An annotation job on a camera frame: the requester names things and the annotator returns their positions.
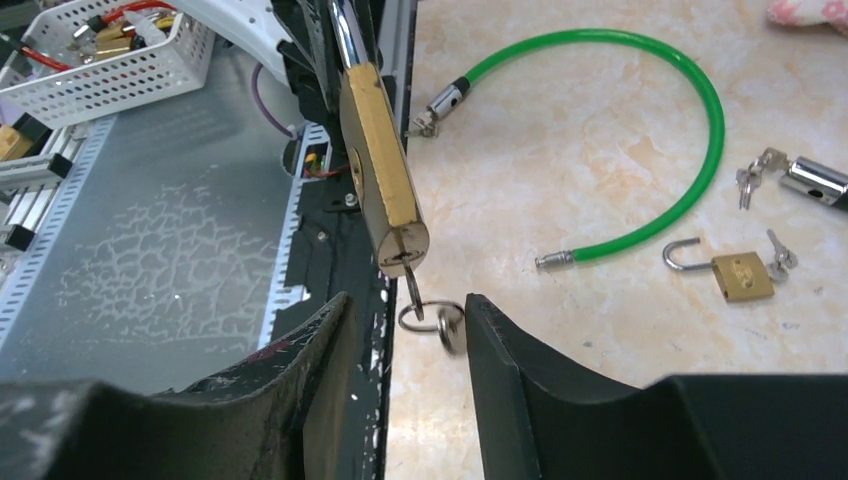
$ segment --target perforated metal rail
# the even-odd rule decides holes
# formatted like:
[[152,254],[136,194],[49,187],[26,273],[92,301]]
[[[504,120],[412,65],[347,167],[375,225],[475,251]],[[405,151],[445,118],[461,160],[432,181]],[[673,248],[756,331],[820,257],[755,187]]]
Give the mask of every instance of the perforated metal rail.
[[[283,218],[283,231],[280,234],[280,245],[277,249],[277,260],[274,262],[274,272],[271,275],[271,287],[268,292],[268,303],[265,307],[265,317],[262,320],[262,330],[259,333],[259,345],[257,349],[263,348],[271,341],[271,332],[274,330],[274,320],[276,319],[277,310],[285,310],[286,308],[306,299],[308,292],[303,286],[286,287],[286,272],[289,267],[289,254],[291,253],[291,244],[294,233],[300,227],[300,218],[297,214],[297,207],[300,204],[300,195],[303,191],[303,183],[310,180],[304,180],[300,172],[303,171],[303,162],[306,158],[306,150],[312,145],[320,145],[329,143],[330,137],[324,130],[324,127],[317,124],[307,124],[303,132],[303,142],[301,142],[300,151],[298,152],[297,163],[294,168],[295,175],[292,178],[292,187],[289,192],[289,199],[286,205],[286,213]],[[332,151],[327,149],[327,156],[331,155]]]
[[16,268],[0,292],[0,349],[3,348],[47,256],[50,255],[94,162],[100,156],[100,150],[106,143],[116,119],[115,115],[102,118],[88,129],[88,136],[76,155],[71,173],[59,185],[58,193],[52,204],[47,207],[47,214],[38,227],[35,239],[17,261]]

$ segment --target cable lock end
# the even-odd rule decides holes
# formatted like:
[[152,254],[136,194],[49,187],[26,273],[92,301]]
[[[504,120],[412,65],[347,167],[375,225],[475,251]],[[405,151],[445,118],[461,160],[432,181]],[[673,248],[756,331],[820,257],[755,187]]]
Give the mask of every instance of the cable lock end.
[[574,250],[562,250],[542,257],[536,257],[536,268],[539,270],[548,270],[554,267],[571,265],[572,263],[574,263]]
[[444,120],[462,102],[471,84],[465,77],[460,77],[445,87],[427,109],[415,116],[412,123],[417,130],[409,132],[410,136],[432,138],[439,135],[439,122]]

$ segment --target small keys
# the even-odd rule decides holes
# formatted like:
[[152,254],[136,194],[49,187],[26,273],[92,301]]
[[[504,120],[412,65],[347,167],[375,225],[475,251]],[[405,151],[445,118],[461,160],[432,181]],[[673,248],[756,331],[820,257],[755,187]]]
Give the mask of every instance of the small keys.
[[747,169],[736,171],[736,186],[739,187],[739,210],[748,210],[751,206],[751,195],[763,183],[762,173],[754,169],[756,162]]
[[776,283],[783,283],[789,278],[787,269],[798,266],[798,257],[794,252],[786,248],[783,242],[777,239],[774,230],[768,229],[766,234],[768,234],[769,240],[774,245],[774,262],[766,265],[769,277]]
[[795,252],[786,248],[786,245],[777,239],[774,230],[768,229],[766,230],[766,234],[769,236],[772,245],[774,245],[774,261],[786,268],[797,267],[798,257],[795,256]]
[[748,210],[751,207],[751,195],[763,183],[765,170],[786,170],[789,161],[786,154],[775,148],[767,148],[762,155],[757,157],[747,169],[740,168],[736,171],[736,186],[739,187],[739,210]]

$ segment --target gray metal panel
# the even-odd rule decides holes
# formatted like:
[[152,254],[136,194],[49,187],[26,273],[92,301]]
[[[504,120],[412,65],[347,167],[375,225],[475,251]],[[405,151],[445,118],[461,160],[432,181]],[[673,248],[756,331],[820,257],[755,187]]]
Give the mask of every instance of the gray metal panel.
[[399,133],[404,135],[409,117],[407,98],[412,87],[412,47],[415,45],[415,16],[418,0],[386,2],[380,27],[380,51],[383,53],[381,75],[393,75],[398,86],[392,99],[394,117]]
[[[119,115],[0,350],[0,379],[150,393],[253,351],[292,183],[287,140],[250,96],[254,65],[218,50],[205,88]],[[285,87],[270,89],[269,107],[299,117]]]
[[41,13],[35,0],[0,8],[0,31],[29,25]]
[[53,155],[48,154],[0,163],[0,190],[17,190],[61,182],[62,177],[50,169],[52,160]]

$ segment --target padlock shackle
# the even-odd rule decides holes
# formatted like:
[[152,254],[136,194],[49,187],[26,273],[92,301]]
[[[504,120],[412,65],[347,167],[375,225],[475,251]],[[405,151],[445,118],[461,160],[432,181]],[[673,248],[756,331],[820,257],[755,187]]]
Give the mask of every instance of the padlock shackle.
[[693,270],[709,270],[713,268],[712,262],[709,263],[698,263],[696,265],[681,265],[675,262],[671,258],[671,252],[680,248],[686,247],[688,245],[697,245],[701,243],[701,239],[698,237],[695,238],[687,238],[686,240],[678,240],[676,242],[671,242],[663,248],[663,260],[665,264],[669,266],[672,270],[677,270],[678,272],[691,272]]

